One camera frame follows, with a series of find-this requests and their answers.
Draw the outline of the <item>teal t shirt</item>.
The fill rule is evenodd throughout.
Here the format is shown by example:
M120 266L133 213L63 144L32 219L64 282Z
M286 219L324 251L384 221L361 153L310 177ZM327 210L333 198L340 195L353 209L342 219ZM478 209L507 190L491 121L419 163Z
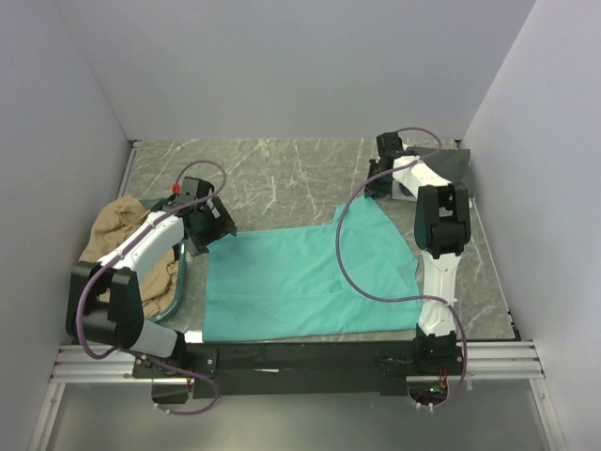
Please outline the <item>teal t shirt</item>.
M239 233L209 247L203 337L263 341L410 330L418 261L370 198L331 223Z

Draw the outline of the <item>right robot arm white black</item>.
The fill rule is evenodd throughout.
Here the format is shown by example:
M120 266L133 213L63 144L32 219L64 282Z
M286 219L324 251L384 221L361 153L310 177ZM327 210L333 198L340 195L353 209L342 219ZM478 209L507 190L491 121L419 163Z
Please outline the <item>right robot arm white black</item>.
M413 237L422 251L425 298L411 355L417 371L432 375L461 356L449 306L455 302L456 274L470 241L469 191L406 147L398 132L379 135L376 144L378 156L370 161L364 193L406 194L416 200Z

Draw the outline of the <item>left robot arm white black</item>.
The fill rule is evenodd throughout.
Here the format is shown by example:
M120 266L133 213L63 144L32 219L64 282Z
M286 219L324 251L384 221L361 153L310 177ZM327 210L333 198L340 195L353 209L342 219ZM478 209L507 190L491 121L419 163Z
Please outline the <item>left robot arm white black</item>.
M143 224L114 251L95 262L78 262L69 281L66 332L78 340L154 356L168 378L188 364L184 334L145 318L141 286L164 254L177 255L185 241L202 255L237 227L210 182L186 177L160 200Z

